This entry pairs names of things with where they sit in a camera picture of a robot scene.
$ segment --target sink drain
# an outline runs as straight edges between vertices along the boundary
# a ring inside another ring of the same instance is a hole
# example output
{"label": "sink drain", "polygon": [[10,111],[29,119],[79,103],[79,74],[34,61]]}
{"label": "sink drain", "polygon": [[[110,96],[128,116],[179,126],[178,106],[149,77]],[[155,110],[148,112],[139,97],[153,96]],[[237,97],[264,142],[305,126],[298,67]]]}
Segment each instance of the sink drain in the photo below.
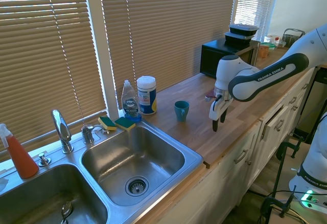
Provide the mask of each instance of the sink drain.
{"label": "sink drain", "polygon": [[126,192],[131,196],[140,196],[147,191],[149,183],[142,176],[131,178],[125,186]]}

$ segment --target window blinds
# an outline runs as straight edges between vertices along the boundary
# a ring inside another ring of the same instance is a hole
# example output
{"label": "window blinds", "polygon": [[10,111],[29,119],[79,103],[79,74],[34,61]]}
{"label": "window blinds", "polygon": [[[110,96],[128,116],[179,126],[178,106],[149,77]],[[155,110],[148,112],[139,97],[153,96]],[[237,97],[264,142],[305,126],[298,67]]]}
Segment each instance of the window blinds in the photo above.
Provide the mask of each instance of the window blinds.
{"label": "window blinds", "polygon": [[238,0],[235,23],[258,26],[255,40],[264,41],[275,0]]}
{"label": "window blinds", "polygon": [[106,108],[86,0],[0,0],[0,36],[0,122],[28,151],[59,139],[52,109],[77,133]]}
{"label": "window blinds", "polygon": [[102,0],[116,93],[125,79],[157,91],[200,70],[201,45],[228,31],[233,0]]}

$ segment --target white cabinet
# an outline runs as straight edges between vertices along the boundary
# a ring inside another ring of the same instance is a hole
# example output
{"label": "white cabinet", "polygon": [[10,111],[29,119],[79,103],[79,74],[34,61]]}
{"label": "white cabinet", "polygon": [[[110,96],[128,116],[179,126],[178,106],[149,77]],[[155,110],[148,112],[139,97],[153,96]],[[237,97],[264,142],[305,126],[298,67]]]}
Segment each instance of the white cabinet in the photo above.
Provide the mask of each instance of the white cabinet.
{"label": "white cabinet", "polygon": [[244,134],[219,165],[199,182],[160,224],[221,223],[245,190],[246,165],[258,136],[259,122]]}
{"label": "white cabinet", "polygon": [[219,163],[157,223],[220,224],[293,128],[313,70],[309,70]]}
{"label": "white cabinet", "polygon": [[282,139],[286,135],[285,127],[288,113],[288,106],[281,107],[278,112],[265,124],[262,135],[262,141],[266,144],[262,162],[264,165],[266,165],[266,163],[272,157],[282,142]]}

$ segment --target blue cup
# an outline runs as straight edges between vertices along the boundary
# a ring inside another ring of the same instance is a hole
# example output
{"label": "blue cup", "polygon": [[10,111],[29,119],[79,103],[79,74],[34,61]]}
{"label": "blue cup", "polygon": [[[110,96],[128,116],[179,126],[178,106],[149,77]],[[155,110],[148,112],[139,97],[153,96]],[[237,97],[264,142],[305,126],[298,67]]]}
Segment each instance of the blue cup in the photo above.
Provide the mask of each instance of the blue cup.
{"label": "blue cup", "polygon": [[179,122],[185,122],[186,116],[188,115],[190,104],[187,101],[177,101],[175,102],[175,113],[177,120]]}

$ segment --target sink basin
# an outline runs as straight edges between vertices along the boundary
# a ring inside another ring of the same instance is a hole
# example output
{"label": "sink basin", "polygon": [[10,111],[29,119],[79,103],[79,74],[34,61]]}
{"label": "sink basin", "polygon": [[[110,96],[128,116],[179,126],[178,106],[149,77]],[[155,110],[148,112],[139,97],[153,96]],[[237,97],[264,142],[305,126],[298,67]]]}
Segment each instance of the sink basin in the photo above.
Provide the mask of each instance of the sink basin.
{"label": "sink basin", "polygon": [[0,198],[0,223],[57,223],[67,201],[74,223],[107,223],[108,211],[77,167],[63,164],[24,182]]}
{"label": "sink basin", "polygon": [[144,126],[92,147],[82,164],[117,205],[139,203],[185,164],[184,154]]}

